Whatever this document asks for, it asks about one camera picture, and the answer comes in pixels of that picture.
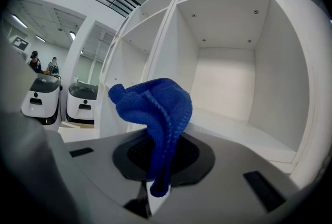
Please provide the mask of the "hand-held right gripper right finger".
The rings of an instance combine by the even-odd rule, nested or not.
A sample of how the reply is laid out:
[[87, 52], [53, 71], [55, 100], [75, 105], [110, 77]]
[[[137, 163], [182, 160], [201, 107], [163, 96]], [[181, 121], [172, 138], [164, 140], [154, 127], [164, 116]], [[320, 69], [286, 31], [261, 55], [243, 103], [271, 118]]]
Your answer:
[[244, 178], [258, 171], [285, 199], [299, 188], [290, 177], [249, 148], [201, 133], [187, 134], [215, 154], [211, 171], [196, 185], [176, 187], [151, 220], [157, 224], [252, 224], [267, 212]]

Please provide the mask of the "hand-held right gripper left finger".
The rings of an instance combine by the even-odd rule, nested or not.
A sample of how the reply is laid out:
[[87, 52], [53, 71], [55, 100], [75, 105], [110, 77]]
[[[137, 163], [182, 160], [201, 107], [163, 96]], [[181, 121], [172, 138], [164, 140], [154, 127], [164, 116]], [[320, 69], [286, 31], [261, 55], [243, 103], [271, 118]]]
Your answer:
[[67, 142], [74, 161], [85, 176], [125, 213], [144, 220], [151, 217], [145, 179], [128, 179], [141, 171], [128, 158], [128, 150], [148, 138], [146, 130], [138, 130], [98, 139]]

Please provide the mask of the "blue cleaning cloth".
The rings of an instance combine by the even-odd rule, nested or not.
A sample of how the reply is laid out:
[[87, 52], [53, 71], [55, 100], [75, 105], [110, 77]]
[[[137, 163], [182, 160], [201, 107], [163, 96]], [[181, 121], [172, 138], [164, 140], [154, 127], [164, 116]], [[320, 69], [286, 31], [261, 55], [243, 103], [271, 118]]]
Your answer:
[[153, 182], [150, 193], [157, 198], [165, 196], [177, 141], [192, 115], [189, 93], [172, 79], [158, 78], [129, 88], [116, 84], [108, 96], [121, 119], [147, 126], [154, 141], [147, 175]]

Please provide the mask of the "white desk with shelving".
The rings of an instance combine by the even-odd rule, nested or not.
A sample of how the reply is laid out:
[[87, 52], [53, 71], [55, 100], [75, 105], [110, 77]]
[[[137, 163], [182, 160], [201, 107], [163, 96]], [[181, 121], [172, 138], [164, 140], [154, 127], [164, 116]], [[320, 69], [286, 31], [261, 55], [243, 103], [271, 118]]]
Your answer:
[[311, 0], [147, 0], [117, 30], [95, 110], [99, 137], [141, 128], [107, 93], [155, 78], [192, 99], [190, 128], [313, 182], [332, 145], [332, 25]]

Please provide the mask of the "white black delivery robot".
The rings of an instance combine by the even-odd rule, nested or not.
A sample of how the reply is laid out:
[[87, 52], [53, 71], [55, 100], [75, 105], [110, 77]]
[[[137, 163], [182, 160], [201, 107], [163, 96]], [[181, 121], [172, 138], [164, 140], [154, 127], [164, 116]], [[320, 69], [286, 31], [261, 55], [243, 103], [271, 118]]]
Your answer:
[[21, 112], [50, 127], [59, 119], [61, 79], [38, 74], [21, 106]]
[[94, 124], [98, 86], [76, 82], [70, 85], [66, 102], [66, 120]]

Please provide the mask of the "black white patterned board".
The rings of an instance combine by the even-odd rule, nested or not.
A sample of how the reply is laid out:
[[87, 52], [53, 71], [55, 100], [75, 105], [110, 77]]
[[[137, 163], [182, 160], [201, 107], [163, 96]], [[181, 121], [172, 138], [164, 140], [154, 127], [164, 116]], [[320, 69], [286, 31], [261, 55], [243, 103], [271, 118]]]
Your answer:
[[21, 51], [25, 51], [26, 48], [30, 45], [30, 43], [28, 41], [24, 40], [20, 36], [15, 36], [13, 38], [11, 44]]

